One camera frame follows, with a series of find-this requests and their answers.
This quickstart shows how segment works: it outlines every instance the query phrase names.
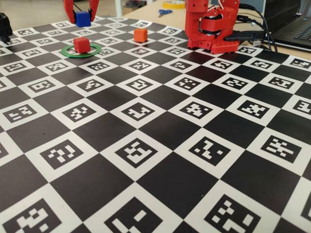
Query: red robot arm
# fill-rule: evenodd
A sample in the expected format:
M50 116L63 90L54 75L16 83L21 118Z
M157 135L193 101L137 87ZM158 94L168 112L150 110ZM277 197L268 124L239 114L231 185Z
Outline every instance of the red robot arm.
M188 47L200 47L211 53L237 51L238 41L224 41L233 33L240 0L221 0L222 6L208 8L208 0L186 0L185 32Z

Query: red cube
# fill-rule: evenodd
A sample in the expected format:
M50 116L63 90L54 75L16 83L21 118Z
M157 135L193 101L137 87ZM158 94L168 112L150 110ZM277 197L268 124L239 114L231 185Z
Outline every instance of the red cube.
M85 37L79 37L73 39L74 49L78 53L86 53L91 51L89 40Z

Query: checkerboard mat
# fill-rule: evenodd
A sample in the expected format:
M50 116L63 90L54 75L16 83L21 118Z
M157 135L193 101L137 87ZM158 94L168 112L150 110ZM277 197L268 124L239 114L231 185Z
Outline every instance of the checkerboard mat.
M77 36L102 51L63 56ZM0 232L310 233L311 61L190 50L180 29L119 17L14 32Z

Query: black object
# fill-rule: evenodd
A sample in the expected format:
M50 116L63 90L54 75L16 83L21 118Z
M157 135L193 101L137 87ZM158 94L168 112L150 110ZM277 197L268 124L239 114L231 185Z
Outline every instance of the black object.
M0 13L0 40L4 43L9 42L9 36L13 35L10 20L5 13Z

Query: laptop keyboard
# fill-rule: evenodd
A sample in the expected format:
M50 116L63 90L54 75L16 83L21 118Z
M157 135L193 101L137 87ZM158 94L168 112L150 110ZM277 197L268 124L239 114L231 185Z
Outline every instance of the laptop keyboard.
M311 41L311 23L307 25L300 33L295 36L295 39Z

